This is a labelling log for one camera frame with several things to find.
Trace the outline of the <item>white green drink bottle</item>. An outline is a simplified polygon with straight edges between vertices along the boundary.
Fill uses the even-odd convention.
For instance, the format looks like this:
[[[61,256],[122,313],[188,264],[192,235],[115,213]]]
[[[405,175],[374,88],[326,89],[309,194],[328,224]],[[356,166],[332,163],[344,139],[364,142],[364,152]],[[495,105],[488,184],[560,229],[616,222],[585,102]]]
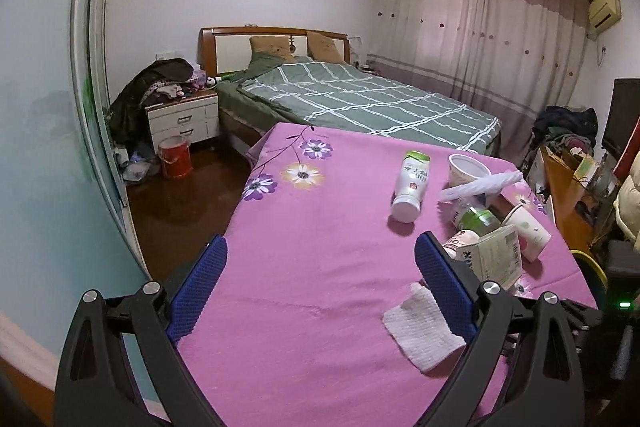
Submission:
[[[413,223],[420,216],[430,179],[431,158],[418,150],[408,150],[396,179],[390,215],[398,222]]]

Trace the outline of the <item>yellow rimmed trash bin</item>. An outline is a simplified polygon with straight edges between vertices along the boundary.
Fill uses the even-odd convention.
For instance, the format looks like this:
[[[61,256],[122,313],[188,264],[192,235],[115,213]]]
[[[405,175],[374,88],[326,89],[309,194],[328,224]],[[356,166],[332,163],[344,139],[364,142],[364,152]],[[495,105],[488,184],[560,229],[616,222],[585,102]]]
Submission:
[[[572,249],[570,251],[576,261],[582,276],[584,277],[591,294],[599,308],[602,308],[606,300],[606,292],[608,291],[608,278],[598,262],[585,251]]]

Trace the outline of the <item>white crumpled tissue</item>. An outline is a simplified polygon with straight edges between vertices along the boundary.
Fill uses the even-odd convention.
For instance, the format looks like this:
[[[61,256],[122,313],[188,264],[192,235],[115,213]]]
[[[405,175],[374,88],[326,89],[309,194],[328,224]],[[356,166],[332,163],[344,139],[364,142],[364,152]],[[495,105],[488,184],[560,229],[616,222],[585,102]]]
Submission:
[[[431,372],[466,345],[461,336],[450,331],[434,295],[420,283],[412,283],[409,297],[383,313],[382,323],[400,351],[422,373]]]

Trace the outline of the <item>white green paper box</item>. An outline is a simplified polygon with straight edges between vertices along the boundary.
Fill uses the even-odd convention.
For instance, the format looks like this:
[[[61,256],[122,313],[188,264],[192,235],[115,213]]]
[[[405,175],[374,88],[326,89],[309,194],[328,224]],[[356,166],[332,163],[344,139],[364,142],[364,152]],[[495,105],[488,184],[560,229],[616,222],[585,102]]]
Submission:
[[[491,280],[506,291],[523,273],[518,232],[506,225],[479,236],[472,230],[462,230],[444,244],[448,255],[464,262],[481,281]]]

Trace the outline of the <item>white paper cup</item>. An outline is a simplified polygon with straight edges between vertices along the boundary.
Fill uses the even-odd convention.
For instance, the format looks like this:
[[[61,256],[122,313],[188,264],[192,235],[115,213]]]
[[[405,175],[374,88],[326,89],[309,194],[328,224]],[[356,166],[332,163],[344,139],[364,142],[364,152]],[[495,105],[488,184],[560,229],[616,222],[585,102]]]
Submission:
[[[502,220],[502,225],[514,226],[518,232],[521,254],[528,262],[536,261],[551,239],[551,234],[522,204],[510,210]]]

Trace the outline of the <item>white twisted plastic wrapper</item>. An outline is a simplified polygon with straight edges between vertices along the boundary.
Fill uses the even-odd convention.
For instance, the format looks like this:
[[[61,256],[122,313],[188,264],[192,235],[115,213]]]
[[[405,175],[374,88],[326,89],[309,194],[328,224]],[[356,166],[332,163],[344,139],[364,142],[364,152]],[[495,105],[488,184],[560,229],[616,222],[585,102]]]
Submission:
[[[453,202],[460,198],[480,195],[499,194],[505,187],[521,182],[523,173],[520,170],[507,171],[484,176],[469,183],[445,188],[439,193],[439,202]]]

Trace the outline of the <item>white yogurt tub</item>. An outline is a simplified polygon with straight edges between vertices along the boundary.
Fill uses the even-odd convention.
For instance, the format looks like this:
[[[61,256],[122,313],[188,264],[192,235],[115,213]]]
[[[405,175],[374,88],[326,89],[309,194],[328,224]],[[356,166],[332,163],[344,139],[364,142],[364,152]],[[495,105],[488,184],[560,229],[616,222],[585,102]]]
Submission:
[[[448,186],[454,187],[487,178],[491,171],[479,160],[463,154],[448,157]]]

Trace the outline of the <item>red bucket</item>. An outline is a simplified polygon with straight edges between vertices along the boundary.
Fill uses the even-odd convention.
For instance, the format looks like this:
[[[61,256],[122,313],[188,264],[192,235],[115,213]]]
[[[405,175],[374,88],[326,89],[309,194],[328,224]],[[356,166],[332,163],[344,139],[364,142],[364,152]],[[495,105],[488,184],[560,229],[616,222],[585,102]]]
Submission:
[[[181,179],[192,171],[189,140],[183,135],[168,136],[157,147],[163,175],[167,179]]]

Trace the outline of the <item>dark clothes on nightstand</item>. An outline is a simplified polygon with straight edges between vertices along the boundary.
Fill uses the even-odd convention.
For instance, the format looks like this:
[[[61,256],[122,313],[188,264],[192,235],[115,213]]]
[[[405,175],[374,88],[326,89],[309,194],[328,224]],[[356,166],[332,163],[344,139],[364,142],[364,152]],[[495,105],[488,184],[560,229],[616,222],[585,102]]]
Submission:
[[[184,58],[155,61],[135,75],[120,91],[108,110],[112,142],[134,153],[141,143],[151,144],[146,108],[179,100],[202,90],[206,81],[194,77],[194,68]]]

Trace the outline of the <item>pile of clothes on desk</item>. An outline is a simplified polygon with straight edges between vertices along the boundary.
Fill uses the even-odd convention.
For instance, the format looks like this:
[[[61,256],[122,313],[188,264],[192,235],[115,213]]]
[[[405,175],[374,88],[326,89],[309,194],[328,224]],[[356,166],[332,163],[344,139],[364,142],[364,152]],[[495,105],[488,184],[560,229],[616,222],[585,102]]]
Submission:
[[[598,116],[593,107],[574,110],[564,106],[547,106],[534,121],[529,150],[561,141],[569,148],[580,146],[584,152],[591,154],[598,130]]]

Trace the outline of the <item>white nightstand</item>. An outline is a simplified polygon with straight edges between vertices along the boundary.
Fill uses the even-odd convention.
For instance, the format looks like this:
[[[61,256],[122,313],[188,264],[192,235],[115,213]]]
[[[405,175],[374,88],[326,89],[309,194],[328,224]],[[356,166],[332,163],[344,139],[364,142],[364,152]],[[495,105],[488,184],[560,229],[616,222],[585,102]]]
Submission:
[[[204,90],[182,100],[156,104],[146,109],[154,150],[160,142],[175,135],[198,143],[220,135],[218,96]]]

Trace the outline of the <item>black television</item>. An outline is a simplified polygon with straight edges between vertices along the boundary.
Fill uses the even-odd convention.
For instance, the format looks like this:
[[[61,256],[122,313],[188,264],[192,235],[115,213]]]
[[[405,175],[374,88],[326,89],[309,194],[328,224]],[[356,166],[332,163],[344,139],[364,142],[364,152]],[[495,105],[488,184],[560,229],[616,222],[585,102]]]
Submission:
[[[640,79],[615,79],[610,111],[602,138],[602,147],[605,152],[615,159],[620,159],[623,155],[631,133],[636,127],[639,110]]]

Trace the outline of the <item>left brown pillow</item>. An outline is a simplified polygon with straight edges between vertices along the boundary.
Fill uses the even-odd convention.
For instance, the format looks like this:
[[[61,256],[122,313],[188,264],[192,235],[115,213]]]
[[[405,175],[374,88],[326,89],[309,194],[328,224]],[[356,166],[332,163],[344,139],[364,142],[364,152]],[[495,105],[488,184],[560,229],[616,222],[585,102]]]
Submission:
[[[291,51],[291,41],[287,36],[251,36],[250,47],[253,53],[269,54],[282,58],[285,63],[295,63]]]

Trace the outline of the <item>air conditioner unit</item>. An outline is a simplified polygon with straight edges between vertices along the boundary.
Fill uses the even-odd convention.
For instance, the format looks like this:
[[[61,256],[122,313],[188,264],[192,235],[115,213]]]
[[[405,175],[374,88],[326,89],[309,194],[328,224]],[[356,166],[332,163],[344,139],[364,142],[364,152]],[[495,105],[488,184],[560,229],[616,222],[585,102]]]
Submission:
[[[595,31],[605,31],[622,18],[620,0],[592,0],[588,15]]]

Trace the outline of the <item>right brown pillow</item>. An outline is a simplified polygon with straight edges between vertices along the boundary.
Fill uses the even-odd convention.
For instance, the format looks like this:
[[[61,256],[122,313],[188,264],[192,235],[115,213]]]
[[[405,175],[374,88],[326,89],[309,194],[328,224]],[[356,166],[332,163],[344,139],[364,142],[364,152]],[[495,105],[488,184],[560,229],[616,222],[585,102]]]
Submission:
[[[341,64],[344,62],[344,56],[337,49],[334,40],[320,34],[320,32],[307,32],[307,48],[309,56],[316,62],[333,64]]]

